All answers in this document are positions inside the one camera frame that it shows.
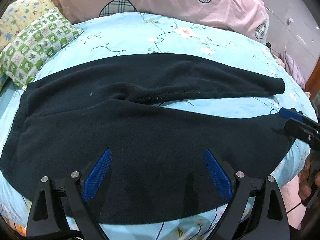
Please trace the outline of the person's right hand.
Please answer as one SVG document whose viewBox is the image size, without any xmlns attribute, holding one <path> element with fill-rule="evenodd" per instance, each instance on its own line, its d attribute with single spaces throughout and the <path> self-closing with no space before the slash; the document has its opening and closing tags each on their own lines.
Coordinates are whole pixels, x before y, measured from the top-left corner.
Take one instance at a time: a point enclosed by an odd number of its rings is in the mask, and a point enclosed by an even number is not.
<svg viewBox="0 0 320 240">
<path fill-rule="evenodd" d="M 299 173 L 299 190 L 298 195 L 302 201 L 311 195 L 311 186 L 308 184 L 308 177 L 310 173 L 311 161 L 308 156 L 305 160 L 303 169 Z"/>
</svg>

